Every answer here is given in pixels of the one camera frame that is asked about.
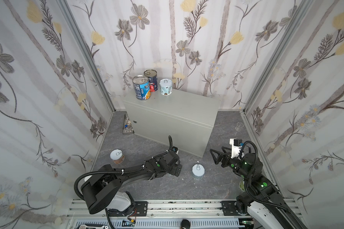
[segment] cabinet top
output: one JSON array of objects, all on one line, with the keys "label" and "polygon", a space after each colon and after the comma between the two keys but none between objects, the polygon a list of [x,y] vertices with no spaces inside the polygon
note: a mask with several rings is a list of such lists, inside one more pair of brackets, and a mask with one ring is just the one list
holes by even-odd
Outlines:
[{"label": "cabinet top", "polygon": [[170,95],[162,95],[158,89],[147,100],[137,99],[131,90],[124,103],[210,128],[214,126],[220,105],[218,99],[176,89]]}]

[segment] cabinet door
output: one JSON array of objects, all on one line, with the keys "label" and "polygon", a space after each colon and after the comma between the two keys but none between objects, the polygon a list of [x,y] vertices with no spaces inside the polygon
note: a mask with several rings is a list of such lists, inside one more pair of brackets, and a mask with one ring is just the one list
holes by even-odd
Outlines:
[{"label": "cabinet door", "polygon": [[171,135],[173,145],[179,150],[203,156],[212,129],[130,104],[125,103],[125,107],[136,135],[165,145],[169,145],[168,135]]}]

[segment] robotic arm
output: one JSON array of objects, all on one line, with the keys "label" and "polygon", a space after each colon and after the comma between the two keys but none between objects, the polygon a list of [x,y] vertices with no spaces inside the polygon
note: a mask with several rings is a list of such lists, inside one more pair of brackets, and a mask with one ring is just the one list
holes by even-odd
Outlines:
[{"label": "robotic arm", "polygon": [[[131,184],[137,180],[152,180],[169,173],[179,176],[182,165],[177,148],[172,145],[172,138],[168,136],[170,148],[161,154],[145,161],[144,164],[119,169],[110,164],[102,166],[98,171],[85,173],[74,183],[77,196],[87,204],[90,214],[100,212],[105,208],[116,209],[123,215],[128,215],[134,209],[135,202],[128,192],[118,192],[121,186]],[[80,193],[78,183],[85,178]]]},{"label": "robotic arm", "polygon": [[[258,158],[256,145],[251,141],[242,143],[241,139],[233,139],[231,143],[232,149],[222,147],[223,153],[210,149],[210,153],[215,164],[221,162],[223,168],[229,167],[234,174],[243,177],[245,193],[236,198],[236,212],[241,215],[250,214],[265,228],[307,229],[287,206],[277,188],[262,175],[263,164]],[[243,149],[247,144],[252,145],[255,153],[251,153],[249,148],[249,153],[243,155]],[[238,154],[233,152],[237,148],[240,148]]]}]

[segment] gray metal box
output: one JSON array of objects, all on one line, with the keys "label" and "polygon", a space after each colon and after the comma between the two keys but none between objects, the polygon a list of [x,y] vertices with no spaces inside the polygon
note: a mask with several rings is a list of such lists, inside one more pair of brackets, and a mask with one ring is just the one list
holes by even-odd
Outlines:
[{"label": "gray metal box", "polygon": [[131,90],[124,105],[136,135],[164,145],[169,145],[171,135],[179,150],[202,158],[220,101],[181,90],[173,90],[170,95],[158,90],[141,101]]}]

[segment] floral wallpaper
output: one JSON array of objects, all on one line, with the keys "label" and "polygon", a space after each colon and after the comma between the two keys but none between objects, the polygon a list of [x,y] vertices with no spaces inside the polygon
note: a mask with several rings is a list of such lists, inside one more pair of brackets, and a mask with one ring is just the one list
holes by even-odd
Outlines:
[{"label": "floral wallpaper", "polygon": [[174,89],[243,109],[300,1],[67,0],[117,109],[155,69]]},{"label": "floral wallpaper", "polygon": [[344,1],[314,1],[247,115],[309,228],[344,228]]},{"label": "floral wallpaper", "polygon": [[0,1],[0,228],[65,228],[111,112],[56,2]]}]

